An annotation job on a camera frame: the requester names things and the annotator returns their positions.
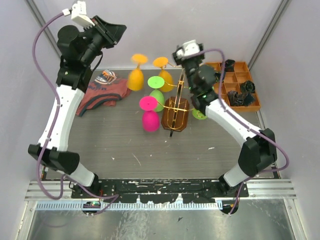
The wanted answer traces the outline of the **orange wine glass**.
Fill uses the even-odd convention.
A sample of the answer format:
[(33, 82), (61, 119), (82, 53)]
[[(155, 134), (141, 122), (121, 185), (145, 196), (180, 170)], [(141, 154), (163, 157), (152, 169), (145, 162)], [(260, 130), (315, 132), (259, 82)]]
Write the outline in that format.
[(154, 67), (160, 68), (158, 76), (164, 80), (164, 85), (160, 88), (160, 90), (164, 93), (172, 91), (174, 88), (173, 77), (167, 70), (165, 70), (166, 66), (169, 64), (168, 58), (163, 56), (158, 57), (153, 61), (152, 64)]
[(147, 63), (148, 57), (141, 53), (136, 53), (131, 57), (131, 60), (136, 63), (137, 66), (128, 75), (127, 87), (136, 92), (142, 90), (144, 87), (144, 74), (141, 70), (141, 65)]

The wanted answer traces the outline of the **green wine glass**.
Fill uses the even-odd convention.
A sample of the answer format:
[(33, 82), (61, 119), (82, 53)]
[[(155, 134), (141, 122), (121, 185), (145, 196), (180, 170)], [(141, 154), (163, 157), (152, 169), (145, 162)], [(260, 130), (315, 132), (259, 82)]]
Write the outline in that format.
[(194, 118), (198, 119), (198, 120), (205, 120), (208, 117), (206, 115), (204, 115), (200, 110), (197, 109), (192, 109), (191, 111), (192, 115)]
[(161, 112), (164, 109), (165, 98), (163, 93), (160, 91), (160, 88), (165, 85), (165, 81), (160, 76), (151, 76), (147, 80), (147, 84), (153, 91), (149, 94), (151, 97), (154, 97), (157, 100), (157, 107), (155, 112)]

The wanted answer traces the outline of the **pink wine glass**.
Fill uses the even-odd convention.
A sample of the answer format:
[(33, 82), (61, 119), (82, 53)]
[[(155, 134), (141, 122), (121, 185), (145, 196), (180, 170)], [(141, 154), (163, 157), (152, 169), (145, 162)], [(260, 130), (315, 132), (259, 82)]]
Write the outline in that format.
[(158, 106), (156, 98), (144, 96), (139, 101), (139, 107), (143, 110), (142, 127), (146, 132), (155, 132), (160, 127), (160, 119), (155, 109)]

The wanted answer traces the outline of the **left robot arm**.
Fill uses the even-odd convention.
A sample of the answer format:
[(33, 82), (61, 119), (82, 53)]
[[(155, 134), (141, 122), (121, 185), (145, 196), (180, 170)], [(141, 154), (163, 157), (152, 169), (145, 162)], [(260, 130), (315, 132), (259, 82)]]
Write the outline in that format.
[(97, 15), (90, 20), (83, 31), (66, 25), (57, 33), (61, 57), (56, 86), (51, 86), (55, 100), (42, 136), (37, 144), (29, 145), (28, 153), (38, 165), (66, 174), (83, 186), (88, 198), (95, 198), (100, 193), (99, 178), (81, 164), (78, 153), (68, 151), (69, 134), (93, 74), (91, 63), (103, 49), (113, 48), (121, 40), (127, 26)]

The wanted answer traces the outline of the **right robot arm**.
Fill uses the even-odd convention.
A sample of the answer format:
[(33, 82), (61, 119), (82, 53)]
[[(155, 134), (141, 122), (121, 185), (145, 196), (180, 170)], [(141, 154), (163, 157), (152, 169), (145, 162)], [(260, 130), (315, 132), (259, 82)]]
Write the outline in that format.
[(219, 180), (219, 191), (231, 197), (237, 185), (256, 176), (277, 160), (275, 134), (270, 129), (261, 130), (232, 110), (213, 90), (215, 71), (202, 64), (204, 51), (198, 45), (180, 46), (172, 54), (177, 65), (184, 69), (193, 106), (209, 119), (223, 127), (240, 145), (235, 166)]

